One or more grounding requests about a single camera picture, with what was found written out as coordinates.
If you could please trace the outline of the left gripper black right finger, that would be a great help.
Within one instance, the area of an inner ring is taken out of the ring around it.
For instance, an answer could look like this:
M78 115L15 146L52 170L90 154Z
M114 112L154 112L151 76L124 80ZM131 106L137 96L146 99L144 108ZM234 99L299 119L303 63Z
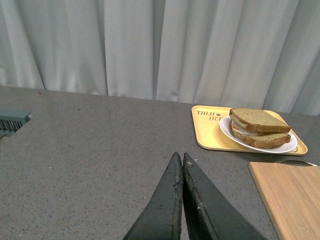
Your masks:
M264 240L187 154L183 157L183 206L191 240Z

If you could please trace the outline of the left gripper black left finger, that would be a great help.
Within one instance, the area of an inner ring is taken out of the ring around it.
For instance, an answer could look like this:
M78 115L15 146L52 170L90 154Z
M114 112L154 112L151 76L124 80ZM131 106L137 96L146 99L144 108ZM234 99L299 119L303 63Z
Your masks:
M183 168L175 152L149 203L131 226L125 240L179 240L183 212Z

